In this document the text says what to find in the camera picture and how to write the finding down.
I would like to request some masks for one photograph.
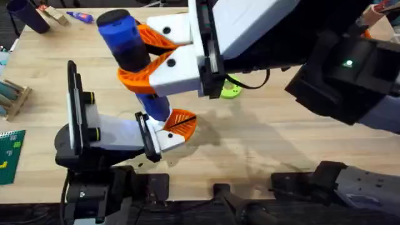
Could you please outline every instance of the wire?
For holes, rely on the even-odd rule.
[[[30,219],[30,220],[27,220],[27,221],[11,221],[11,222],[0,222],[0,224],[29,224],[29,223],[33,223],[33,222],[36,222],[36,221],[38,221],[38,220],[40,220],[40,219],[42,219],[42,218],[45,218],[46,216],[48,216],[49,214],[48,213],[46,213],[46,214],[43,214],[43,215],[41,215],[41,216],[38,216],[38,217],[36,217],[36,218],[33,218],[33,219]]]
[[[136,225],[138,223],[139,217],[142,214],[143,208],[144,208],[145,205],[146,205],[146,203],[143,203],[142,206],[140,207],[140,209],[139,209],[139,211],[137,212],[137,215],[136,215],[135,223],[133,225]]]
[[[64,0],[60,0],[60,3],[61,3],[61,5],[64,7],[64,8],[66,8],[67,6],[65,5],[65,2],[64,2]]]
[[[225,208],[226,208],[226,211],[227,211],[228,214],[229,214],[229,218],[231,219],[232,224],[237,225],[238,223],[236,222],[235,214],[232,212],[232,209],[231,209],[231,207],[229,206],[228,201],[227,201],[224,197],[222,197],[222,196],[220,197],[220,199],[221,199],[222,203],[224,204],[224,206],[225,206]]]
[[[67,193],[67,186],[69,182],[69,178],[71,176],[71,171],[68,169],[67,170],[67,175],[65,176],[65,181],[64,185],[62,186],[62,192],[61,192],[61,200],[60,200],[60,222],[61,225],[65,225],[65,218],[64,218],[64,210],[65,210],[65,197]]]
[[[230,83],[233,83],[234,85],[237,85],[237,86],[242,87],[244,89],[252,89],[252,90],[254,90],[254,89],[259,89],[259,88],[263,87],[268,82],[270,75],[271,75],[271,71],[269,69],[267,69],[267,74],[265,76],[264,82],[262,82],[262,84],[260,86],[256,86],[256,87],[252,87],[252,86],[248,86],[246,84],[243,84],[242,82],[233,79],[230,75],[226,75],[226,79]]]
[[[213,203],[215,200],[216,200],[216,199],[213,198],[213,199],[211,199],[211,200],[208,200],[208,201],[205,201],[205,202],[202,202],[202,203],[199,203],[199,204],[195,204],[195,205],[193,205],[193,206],[189,206],[189,207],[184,208],[184,209],[181,209],[181,210],[174,210],[174,211],[173,211],[173,210],[151,210],[151,209],[146,209],[146,208],[143,208],[142,210],[143,210],[143,211],[146,211],[146,212],[149,212],[149,213],[160,213],[160,214],[184,213],[184,212],[188,212],[188,211],[190,211],[190,210],[197,209],[197,208],[200,208],[200,207],[202,207],[202,206],[211,204],[211,203]]]

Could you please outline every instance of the screw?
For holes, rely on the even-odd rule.
[[[175,59],[168,59],[168,60],[167,60],[167,65],[168,65],[169,67],[174,67],[175,64],[176,64]]]
[[[164,27],[164,29],[162,29],[162,33],[164,34],[169,34],[171,32],[171,28],[169,27]]]

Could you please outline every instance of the black cup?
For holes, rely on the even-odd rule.
[[[7,10],[39,34],[50,29],[50,26],[27,0],[11,0],[7,4]]]

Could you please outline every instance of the table surface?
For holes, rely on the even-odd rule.
[[[108,10],[79,9],[95,17]],[[129,11],[145,21],[148,16],[187,9]],[[0,187],[0,203],[60,199],[66,170],[54,162],[54,137],[67,123],[68,60],[77,64],[84,89],[96,93],[100,113],[134,119],[134,113],[142,109],[135,95],[118,81],[118,65],[96,25],[67,18],[70,26],[50,21],[51,30],[42,35],[25,27],[4,72],[4,78],[30,86],[33,92],[13,122],[0,122],[0,131],[27,131],[15,182]],[[244,90],[232,100],[198,98],[196,92],[170,96],[173,107],[197,114],[194,136],[186,145],[164,154],[159,163],[139,156],[123,164],[134,166],[139,173],[168,173],[173,200],[209,199],[214,183],[230,183],[244,198],[271,198],[271,173],[312,171],[322,160],[399,174],[400,138],[309,112],[284,90],[297,70],[272,70],[263,88]],[[238,76],[256,85],[262,82],[264,73]]]

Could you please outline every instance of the yellow-green object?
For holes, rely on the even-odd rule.
[[[234,80],[240,81],[239,78],[236,76],[231,76]],[[222,88],[221,91],[221,97],[224,99],[232,99],[236,98],[240,92],[242,91],[242,87],[239,87],[231,82],[229,82],[227,79],[225,79],[224,87]]]

